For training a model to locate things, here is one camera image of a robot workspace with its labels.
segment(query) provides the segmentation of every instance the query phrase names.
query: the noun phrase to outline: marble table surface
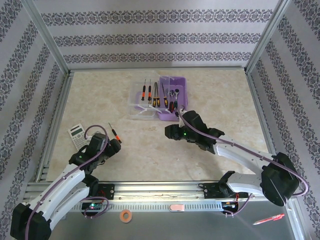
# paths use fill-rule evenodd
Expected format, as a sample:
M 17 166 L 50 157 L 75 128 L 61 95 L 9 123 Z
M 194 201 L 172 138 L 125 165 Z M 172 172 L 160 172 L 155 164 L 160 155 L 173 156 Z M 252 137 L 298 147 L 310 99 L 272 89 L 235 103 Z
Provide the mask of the marble table surface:
M 186 77 L 188 110 L 199 113 L 208 127 L 259 151 L 268 151 L 243 69 L 172 68 L 156 72 Z M 47 181 L 57 178 L 77 151 L 67 131 L 78 123 L 84 128 L 102 125 L 113 138 L 110 122 L 123 142 L 119 153 L 93 171 L 100 181 L 204 181 L 219 180 L 231 170 L 252 173 L 195 144 L 168 139 L 165 127 L 174 122 L 130 119 L 127 99 L 131 79 L 139 74 L 141 70 L 129 69 L 74 74 Z

